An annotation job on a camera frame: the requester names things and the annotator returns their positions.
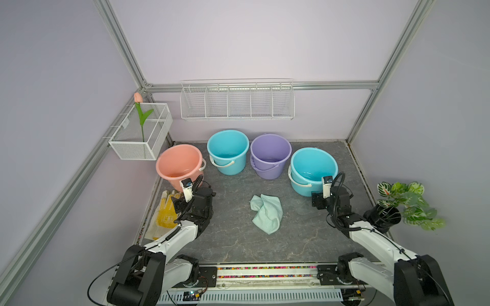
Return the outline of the teal bucket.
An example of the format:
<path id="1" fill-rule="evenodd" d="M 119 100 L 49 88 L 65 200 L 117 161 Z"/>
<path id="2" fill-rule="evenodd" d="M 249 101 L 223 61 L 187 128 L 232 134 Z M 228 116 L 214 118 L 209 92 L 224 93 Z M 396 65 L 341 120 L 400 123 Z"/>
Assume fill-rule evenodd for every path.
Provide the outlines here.
<path id="1" fill-rule="evenodd" d="M 249 148 L 248 137 L 237 130 L 217 132 L 207 142 L 211 164 L 228 176 L 237 175 L 244 170 Z"/>
<path id="2" fill-rule="evenodd" d="M 333 179 L 339 171 L 337 161 L 326 151 L 305 147 L 293 153 L 288 178 L 293 190 L 301 196 L 311 197 L 312 193 L 323 193 L 324 177 Z"/>

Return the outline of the pink plastic bucket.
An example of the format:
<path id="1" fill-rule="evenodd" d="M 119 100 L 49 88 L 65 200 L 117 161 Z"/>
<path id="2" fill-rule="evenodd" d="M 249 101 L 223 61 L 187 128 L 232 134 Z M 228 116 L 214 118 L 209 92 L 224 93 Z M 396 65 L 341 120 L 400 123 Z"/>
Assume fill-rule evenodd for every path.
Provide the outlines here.
<path id="1" fill-rule="evenodd" d="M 156 171 L 171 186 L 182 191 L 181 181 L 191 179 L 194 181 L 204 174 L 206 160 L 201 151 L 189 144 L 181 144 L 165 150 L 156 161 Z"/>

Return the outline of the mint green cloth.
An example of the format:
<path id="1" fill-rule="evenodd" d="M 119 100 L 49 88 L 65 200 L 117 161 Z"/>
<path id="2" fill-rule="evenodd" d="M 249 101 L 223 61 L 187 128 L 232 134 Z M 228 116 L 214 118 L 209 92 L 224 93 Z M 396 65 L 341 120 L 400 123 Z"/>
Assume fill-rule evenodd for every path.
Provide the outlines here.
<path id="1" fill-rule="evenodd" d="M 250 200 L 250 208 L 256 212 L 252 223 L 271 235 L 279 230 L 282 218 L 283 208 L 280 199 L 276 196 L 254 195 Z"/>

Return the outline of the purple bucket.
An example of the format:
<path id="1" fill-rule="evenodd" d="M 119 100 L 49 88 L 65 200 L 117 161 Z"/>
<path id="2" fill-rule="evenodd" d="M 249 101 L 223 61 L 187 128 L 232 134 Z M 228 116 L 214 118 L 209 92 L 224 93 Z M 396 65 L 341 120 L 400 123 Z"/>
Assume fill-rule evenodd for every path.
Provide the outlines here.
<path id="1" fill-rule="evenodd" d="M 292 145 L 280 135 L 266 133 L 252 141 L 250 152 L 250 163 L 256 174 L 274 180 L 282 174 L 292 154 Z"/>

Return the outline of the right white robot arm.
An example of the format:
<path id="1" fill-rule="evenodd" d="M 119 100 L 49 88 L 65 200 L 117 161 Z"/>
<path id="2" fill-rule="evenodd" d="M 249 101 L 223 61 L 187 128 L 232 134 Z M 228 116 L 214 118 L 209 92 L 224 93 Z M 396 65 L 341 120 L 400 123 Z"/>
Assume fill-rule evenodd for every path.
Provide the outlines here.
<path id="1" fill-rule="evenodd" d="M 341 255 L 334 270 L 318 268 L 321 281 L 342 284 L 361 281 L 390 298 L 396 305 L 453 305 L 454 301 L 438 262 L 414 253 L 384 235 L 367 215 L 352 210 L 345 187 L 333 187 L 329 196 L 312 193 L 312 206 L 328 211 L 335 229 L 369 251 L 379 263 L 358 252 Z"/>

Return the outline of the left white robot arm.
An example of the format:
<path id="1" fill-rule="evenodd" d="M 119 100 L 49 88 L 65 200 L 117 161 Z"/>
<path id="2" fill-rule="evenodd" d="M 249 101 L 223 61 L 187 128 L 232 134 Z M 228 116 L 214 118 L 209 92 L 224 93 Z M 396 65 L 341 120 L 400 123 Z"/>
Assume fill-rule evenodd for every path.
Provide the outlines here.
<path id="1" fill-rule="evenodd" d="M 107 293 L 112 305 L 156 305 L 162 291 L 179 283 L 195 284 L 199 261 L 178 252 L 196 240 L 213 217 L 210 187 L 198 187 L 192 199 L 177 199 L 174 207 L 181 215 L 176 227 L 145 246 L 128 248 Z"/>

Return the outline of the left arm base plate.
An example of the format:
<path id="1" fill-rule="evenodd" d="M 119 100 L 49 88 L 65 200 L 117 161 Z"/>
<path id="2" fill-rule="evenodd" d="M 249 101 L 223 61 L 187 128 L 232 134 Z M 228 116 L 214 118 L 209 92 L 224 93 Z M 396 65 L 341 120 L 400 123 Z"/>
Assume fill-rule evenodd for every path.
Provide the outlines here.
<path id="1" fill-rule="evenodd" d="M 218 280 L 218 268 L 216 266 L 204 266 L 199 268 L 197 277 L 183 283 L 186 288 L 215 288 Z"/>

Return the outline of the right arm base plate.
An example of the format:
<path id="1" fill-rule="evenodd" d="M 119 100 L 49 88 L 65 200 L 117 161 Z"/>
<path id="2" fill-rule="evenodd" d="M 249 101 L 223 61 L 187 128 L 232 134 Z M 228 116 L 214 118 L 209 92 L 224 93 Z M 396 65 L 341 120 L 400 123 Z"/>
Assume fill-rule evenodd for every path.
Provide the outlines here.
<path id="1" fill-rule="evenodd" d="M 317 265 L 317 279 L 322 286 L 326 285 L 366 285 L 365 282 L 355 279 L 350 273 L 350 269 L 341 264 Z"/>

